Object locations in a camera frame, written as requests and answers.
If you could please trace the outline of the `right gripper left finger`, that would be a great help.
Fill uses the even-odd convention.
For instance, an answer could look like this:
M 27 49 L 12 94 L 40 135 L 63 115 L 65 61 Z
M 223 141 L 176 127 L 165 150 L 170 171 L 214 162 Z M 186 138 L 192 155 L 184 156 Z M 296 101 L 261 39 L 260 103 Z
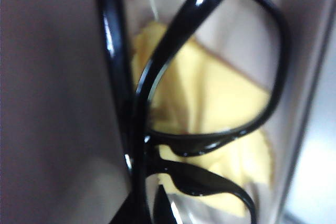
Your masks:
M 128 224 L 133 223 L 138 215 L 138 202 L 131 191 L 127 198 L 124 200 L 116 214 L 112 217 L 109 224 Z

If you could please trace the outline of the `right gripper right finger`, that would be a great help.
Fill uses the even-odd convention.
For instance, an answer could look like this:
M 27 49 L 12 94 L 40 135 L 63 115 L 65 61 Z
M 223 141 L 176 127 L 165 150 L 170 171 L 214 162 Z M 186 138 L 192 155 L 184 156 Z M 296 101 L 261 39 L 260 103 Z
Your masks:
M 177 224 L 163 185 L 158 187 L 155 194 L 153 219 L 157 224 Z

